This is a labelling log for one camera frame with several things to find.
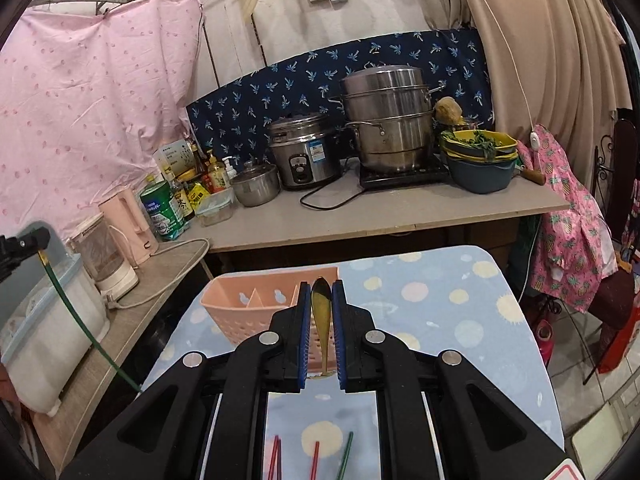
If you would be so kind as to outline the dark red chopstick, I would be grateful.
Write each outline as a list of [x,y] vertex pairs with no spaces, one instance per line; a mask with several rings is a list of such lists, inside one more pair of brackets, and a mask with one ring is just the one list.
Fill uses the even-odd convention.
[[269,461],[269,468],[267,479],[268,480],[281,480],[282,479],[282,453],[281,453],[281,439],[279,436],[275,436],[272,441],[271,455]]

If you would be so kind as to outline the green chopstick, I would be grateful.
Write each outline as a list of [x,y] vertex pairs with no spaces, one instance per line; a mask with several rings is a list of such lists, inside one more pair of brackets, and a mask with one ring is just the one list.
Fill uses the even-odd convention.
[[340,468],[338,468],[336,480],[343,480],[345,478],[346,469],[348,466],[350,451],[352,450],[352,441],[354,440],[355,433],[353,431],[349,431],[347,436],[347,441],[344,446],[343,455],[340,463]]

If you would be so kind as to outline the white dish rack box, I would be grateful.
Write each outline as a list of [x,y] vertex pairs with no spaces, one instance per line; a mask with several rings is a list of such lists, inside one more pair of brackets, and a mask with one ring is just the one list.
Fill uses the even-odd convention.
[[[91,337],[102,340],[110,320],[81,258],[67,256],[52,269]],[[31,411],[56,414],[60,395],[90,346],[38,258],[24,262],[1,284],[1,362]]]

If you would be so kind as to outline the pink perforated utensil basket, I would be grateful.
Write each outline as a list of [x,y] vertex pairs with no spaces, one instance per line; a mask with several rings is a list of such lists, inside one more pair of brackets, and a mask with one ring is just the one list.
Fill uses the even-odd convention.
[[337,266],[222,274],[205,287],[201,305],[228,341],[237,346],[268,330],[277,311],[295,306],[300,283],[311,285],[324,278],[332,284],[339,277]]

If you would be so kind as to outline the pink electric kettle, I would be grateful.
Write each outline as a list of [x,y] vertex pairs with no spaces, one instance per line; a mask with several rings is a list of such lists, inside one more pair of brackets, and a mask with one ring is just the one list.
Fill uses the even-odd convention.
[[114,241],[129,263],[137,268],[158,251],[158,241],[130,188],[99,204]]

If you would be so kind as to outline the pink dotted cloth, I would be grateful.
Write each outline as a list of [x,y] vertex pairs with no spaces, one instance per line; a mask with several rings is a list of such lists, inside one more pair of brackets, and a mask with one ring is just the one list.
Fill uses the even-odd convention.
[[60,237],[181,139],[203,11],[137,0],[102,15],[27,11],[1,50],[1,231]]

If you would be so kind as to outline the clear plastic container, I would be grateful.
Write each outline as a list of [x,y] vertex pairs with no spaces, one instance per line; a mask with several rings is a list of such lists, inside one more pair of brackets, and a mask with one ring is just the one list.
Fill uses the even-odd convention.
[[214,226],[229,220],[234,213],[234,194],[232,188],[206,196],[195,209],[196,218],[201,226]]

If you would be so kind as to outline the red plastic stool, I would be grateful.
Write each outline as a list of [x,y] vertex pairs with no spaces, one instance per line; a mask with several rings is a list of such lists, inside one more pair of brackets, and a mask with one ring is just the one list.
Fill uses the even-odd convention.
[[615,370],[626,356],[639,331],[639,295],[634,278],[618,271],[600,285],[590,312],[602,323],[597,370]]

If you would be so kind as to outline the pink pineapple apron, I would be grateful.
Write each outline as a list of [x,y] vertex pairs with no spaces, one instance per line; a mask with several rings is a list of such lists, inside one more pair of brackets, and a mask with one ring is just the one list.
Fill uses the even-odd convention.
[[562,145],[541,125],[534,133],[536,148],[520,143],[518,154],[527,169],[546,177],[544,186],[568,207],[541,217],[528,286],[585,312],[601,282],[617,271],[611,232],[596,199],[573,174]]

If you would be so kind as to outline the yellow sauce bottle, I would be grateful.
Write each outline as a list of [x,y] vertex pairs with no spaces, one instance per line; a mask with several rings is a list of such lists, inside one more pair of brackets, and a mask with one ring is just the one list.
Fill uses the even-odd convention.
[[219,193],[230,188],[228,174],[224,165],[218,162],[212,151],[207,153],[207,189],[212,194]]

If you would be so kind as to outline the black induction cooktop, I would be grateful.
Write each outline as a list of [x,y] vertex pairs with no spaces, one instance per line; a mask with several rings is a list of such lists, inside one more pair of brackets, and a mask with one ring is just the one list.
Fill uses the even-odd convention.
[[436,156],[430,156],[419,160],[414,168],[402,171],[382,172],[361,166],[359,184],[365,191],[372,192],[439,184],[448,177],[448,168]]

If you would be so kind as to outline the steel rice cooker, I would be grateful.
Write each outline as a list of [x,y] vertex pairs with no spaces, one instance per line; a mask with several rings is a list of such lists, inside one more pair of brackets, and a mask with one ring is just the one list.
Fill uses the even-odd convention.
[[269,148],[287,190],[312,188],[342,172],[337,133],[327,114],[276,120],[269,126]]

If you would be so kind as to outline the stacked steel steamer pot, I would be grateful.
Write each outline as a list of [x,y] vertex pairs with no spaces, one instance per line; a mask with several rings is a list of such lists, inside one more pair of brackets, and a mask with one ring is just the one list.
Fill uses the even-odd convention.
[[341,81],[335,103],[346,110],[362,166],[391,174],[410,171],[433,151],[431,87],[419,67],[382,65],[352,73]]

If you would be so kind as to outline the navy floral cloth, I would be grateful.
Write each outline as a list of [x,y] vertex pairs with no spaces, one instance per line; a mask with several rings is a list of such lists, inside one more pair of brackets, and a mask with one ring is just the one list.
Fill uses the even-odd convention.
[[429,87],[444,87],[437,99],[451,96],[464,117],[495,127],[485,52],[472,27],[395,32],[308,51],[235,79],[186,111],[203,151],[229,156],[241,170],[248,160],[270,159],[268,126],[277,119],[324,113],[343,127],[344,107],[335,102],[342,79],[382,65],[420,68]]

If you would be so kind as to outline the beige curtain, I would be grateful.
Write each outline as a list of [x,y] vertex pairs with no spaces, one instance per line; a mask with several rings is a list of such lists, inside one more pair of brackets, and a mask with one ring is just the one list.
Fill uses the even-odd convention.
[[422,0],[427,24],[470,22],[482,40],[494,122],[526,141],[536,126],[564,148],[583,184],[597,142],[631,107],[623,37],[602,0]]

